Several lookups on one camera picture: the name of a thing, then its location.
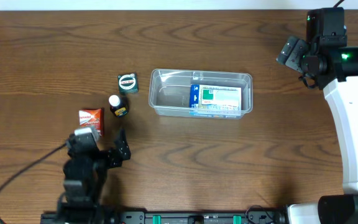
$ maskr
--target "wooden table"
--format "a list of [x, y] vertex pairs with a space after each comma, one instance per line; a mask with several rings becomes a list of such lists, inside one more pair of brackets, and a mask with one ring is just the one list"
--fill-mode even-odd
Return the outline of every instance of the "wooden table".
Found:
[[[322, 91], [275, 58], [305, 36], [306, 11], [0, 12], [0, 185], [60, 145], [81, 108], [108, 108], [117, 75], [137, 72], [131, 112], [107, 110], [112, 145], [127, 130], [132, 159], [111, 170], [102, 201], [147, 210], [245, 210], [342, 193], [342, 162]], [[358, 11], [346, 11], [358, 45]], [[241, 120], [158, 116], [148, 105], [155, 68], [246, 72], [254, 110]], [[8, 223], [39, 223], [63, 192], [60, 151], [0, 196]]]

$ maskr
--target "white background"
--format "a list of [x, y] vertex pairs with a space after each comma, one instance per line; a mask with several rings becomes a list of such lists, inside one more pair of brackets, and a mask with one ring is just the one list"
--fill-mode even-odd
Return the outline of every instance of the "white background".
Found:
[[[318, 9], [337, 0], [0, 0], [1, 10], [219, 10]], [[345, 9], [358, 9], [358, 0], [345, 0]]]

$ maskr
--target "bottle label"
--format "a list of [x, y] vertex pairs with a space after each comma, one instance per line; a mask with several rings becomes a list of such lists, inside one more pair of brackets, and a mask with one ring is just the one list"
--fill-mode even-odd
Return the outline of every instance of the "bottle label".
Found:
[[124, 115], [127, 114], [127, 113], [128, 113], [128, 111], [127, 111], [125, 108], [118, 109], [118, 110], [116, 110], [116, 112], [115, 112], [115, 114], [116, 114], [117, 116], [124, 116]]

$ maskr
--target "bottle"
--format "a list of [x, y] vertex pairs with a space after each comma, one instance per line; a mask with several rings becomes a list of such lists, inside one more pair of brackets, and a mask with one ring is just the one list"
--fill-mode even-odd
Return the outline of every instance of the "bottle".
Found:
[[117, 95], [111, 95], [109, 97], [110, 110], [116, 117], [122, 117], [128, 114], [128, 106], [124, 100]]

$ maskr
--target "clear plastic container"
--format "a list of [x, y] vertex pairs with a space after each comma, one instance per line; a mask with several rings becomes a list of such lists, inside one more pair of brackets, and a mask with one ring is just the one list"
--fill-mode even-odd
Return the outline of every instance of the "clear plastic container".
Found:
[[[225, 111], [190, 108], [191, 85], [239, 87], [241, 110], [227, 115]], [[241, 119], [252, 111], [252, 77], [234, 72], [155, 69], [150, 81], [149, 105], [157, 114], [165, 116]]]

